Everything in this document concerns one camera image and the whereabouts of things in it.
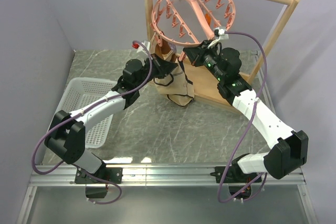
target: metal rail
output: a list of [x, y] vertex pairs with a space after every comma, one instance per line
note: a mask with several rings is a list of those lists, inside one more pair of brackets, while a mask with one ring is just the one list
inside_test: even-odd
[[[204, 164], [113, 164], [108, 167], [122, 167], [122, 187], [128, 186], [218, 186], [216, 179], [210, 176], [214, 167], [224, 166], [223, 163]], [[38, 166], [45, 171], [52, 166]], [[48, 175], [33, 173], [29, 186], [79, 186], [75, 184], [77, 169], [71, 165], [61, 165]], [[296, 169], [281, 180], [267, 176], [266, 185], [305, 185], [306, 181], [301, 169]]]

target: white wall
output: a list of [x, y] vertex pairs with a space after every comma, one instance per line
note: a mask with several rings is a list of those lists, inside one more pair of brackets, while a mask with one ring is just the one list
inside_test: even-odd
[[0, 223], [17, 219], [72, 57], [46, 0], [0, 0]]
[[[126, 49], [132, 40], [146, 38], [144, 0], [48, 1], [74, 49]], [[282, 5], [263, 0], [234, 2], [237, 17], [232, 30], [251, 33], [263, 42]], [[238, 49], [256, 49], [248, 38], [234, 36], [230, 41]]]
[[303, 172], [320, 223], [335, 223], [336, 0], [301, 0], [268, 57], [280, 118], [309, 136]]

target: pink circular drying rack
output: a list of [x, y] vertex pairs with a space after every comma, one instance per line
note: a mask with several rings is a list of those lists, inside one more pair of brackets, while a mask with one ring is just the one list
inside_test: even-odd
[[[162, 1], [165, 1], [165, 6], [160, 9], [160, 5], [162, 4]], [[210, 0], [186, 0], [192, 7], [194, 13], [197, 16], [197, 19], [206, 34], [207, 39], [213, 39], [214, 38], [214, 32], [210, 28], [210, 25], [208, 24], [208, 21], [205, 17], [205, 14], [207, 14], [208, 18], [211, 19], [210, 23], [214, 22], [214, 28], [222, 26], [220, 21], [216, 19], [212, 13], [211, 10], [207, 8], [205, 5]], [[233, 2], [233, 0], [227, 0], [227, 5], [225, 5], [225, 2], [222, 3], [222, 0], [218, 0], [216, 4], [216, 9], [220, 9], [223, 6], [226, 6], [224, 18], [227, 19], [226, 23], [226, 29], [229, 30], [235, 20], [236, 16], [236, 7]], [[162, 16], [162, 14], [165, 12], [165, 17], [167, 19], [172, 18], [172, 27], [179, 27], [179, 38], [182, 38], [184, 35], [188, 35], [192, 38], [194, 41], [193, 43], [190, 42], [181, 42], [177, 41], [175, 39], [168, 38], [163, 31], [159, 28], [159, 21]], [[173, 5], [173, 2], [171, 0], [157, 0], [156, 4], [153, 7], [152, 11], [152, 29], [155, 31], [154, 37], [155, 41], [159, 46], [162, 46], [162, 39], [183, 47], [194, 47], [199, 45], [201, 42], [197, 40], [197, 38], [194, 36], [192, 31], [189, 29], [186, 22], [183, 20], [183, 18], [178, 14], [176, 8]]]

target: red connector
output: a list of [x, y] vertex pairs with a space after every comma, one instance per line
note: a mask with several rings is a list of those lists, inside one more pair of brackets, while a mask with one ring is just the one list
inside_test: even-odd
[[135, 49], [138, 49], [139, 48], [139, 44], [138, 43], [133, 43], [132, 47], [135, 48]]

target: white connector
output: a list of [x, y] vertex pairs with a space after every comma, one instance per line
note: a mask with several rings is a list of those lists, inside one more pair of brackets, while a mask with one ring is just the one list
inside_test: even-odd
[[210, 45], [208, 46], [208, 49], [214, 47], [218, 42], [223, 42], [224, 40], [229, 39], [229, 34], [227, 34], [226, 32], [226, 27], [224, 26], [220, 26], [220, 27], [216, 27], [214, 29], [214, 31], [218, 30], [218, 37], [216, 37], [216, 39], [214, 39]]

